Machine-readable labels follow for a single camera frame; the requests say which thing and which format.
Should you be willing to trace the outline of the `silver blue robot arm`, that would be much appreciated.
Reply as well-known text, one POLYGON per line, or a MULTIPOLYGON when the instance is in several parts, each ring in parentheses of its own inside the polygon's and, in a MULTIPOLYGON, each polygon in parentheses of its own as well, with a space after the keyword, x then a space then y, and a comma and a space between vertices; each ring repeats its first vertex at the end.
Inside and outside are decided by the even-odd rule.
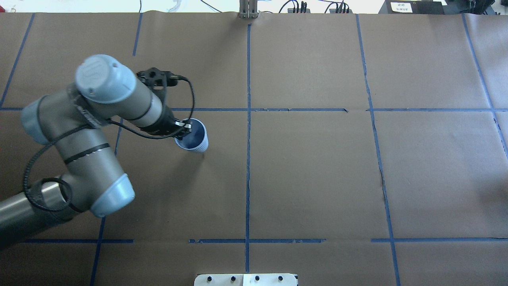
POLYGON ((167 88, 188 78, 151 68, 134 73, 105 54, 86 58, 65 89, 21 112, 43 145, 24 169, 22 191, 1 202, 1 249, 91 212, 108 216, 132 202, 134 188, 102 128, 116 125, 149 139, 182 139, 190 119, 165 104, 167 88))

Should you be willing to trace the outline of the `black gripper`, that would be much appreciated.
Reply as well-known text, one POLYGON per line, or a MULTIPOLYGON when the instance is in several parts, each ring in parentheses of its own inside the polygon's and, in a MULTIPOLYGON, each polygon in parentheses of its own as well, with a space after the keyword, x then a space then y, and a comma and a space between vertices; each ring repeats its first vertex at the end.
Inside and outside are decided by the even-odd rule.
POLYGON ((160 117, 147 127, 140 130, 152 136, 166 136, 174 134, 174 138, 183 139, 192 132, 192 121, 177 121, 172 110, 165 106, 160 117))

